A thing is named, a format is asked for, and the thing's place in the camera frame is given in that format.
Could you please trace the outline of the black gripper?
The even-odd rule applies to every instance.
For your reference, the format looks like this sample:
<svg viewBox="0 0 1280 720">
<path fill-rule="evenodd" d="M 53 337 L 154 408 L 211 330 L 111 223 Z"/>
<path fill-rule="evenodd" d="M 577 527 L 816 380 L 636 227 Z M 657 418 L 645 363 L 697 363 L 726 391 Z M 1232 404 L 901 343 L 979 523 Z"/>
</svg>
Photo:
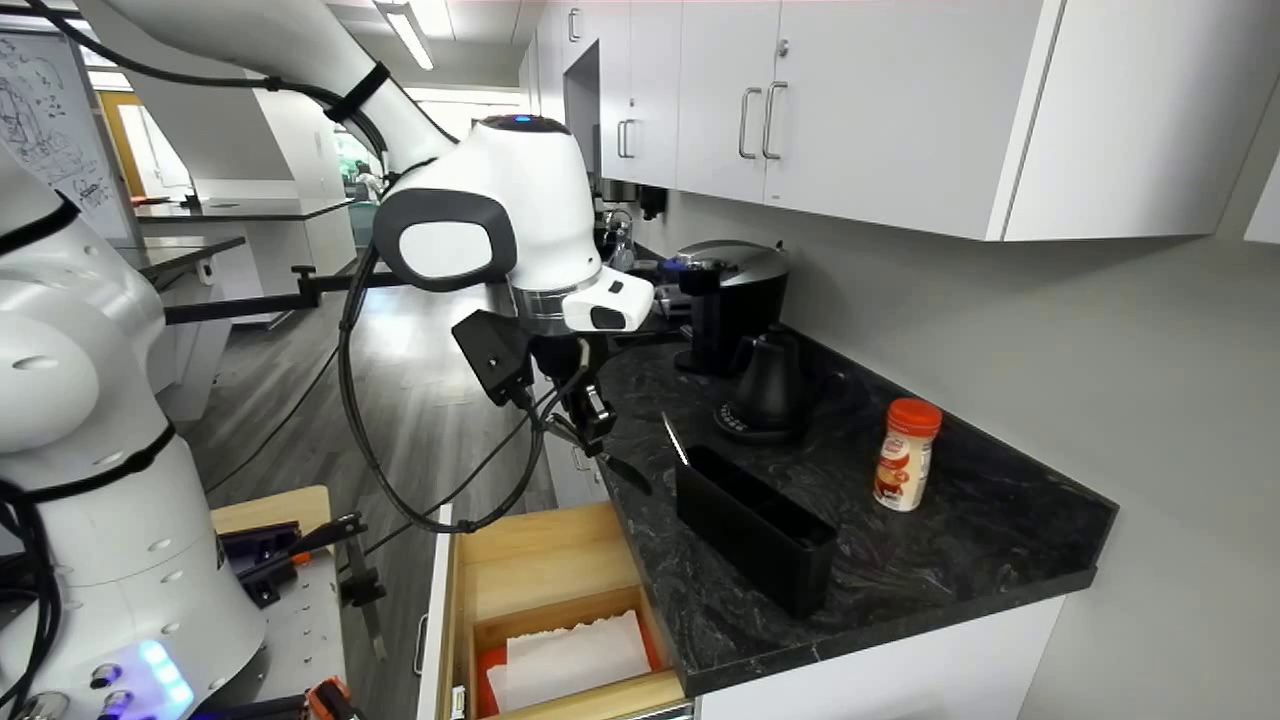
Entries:
<svg viewBox="0 0 1280 720">
<path fill-rule="evenodd" d="M 604 337 L 536 337 L 536 369 L 553 380 L 559 408 L 580 438 L 601 438 L 613 431 L 618 412 L 604 401 L 597 375 L 609 363 Z"/>
</svg>

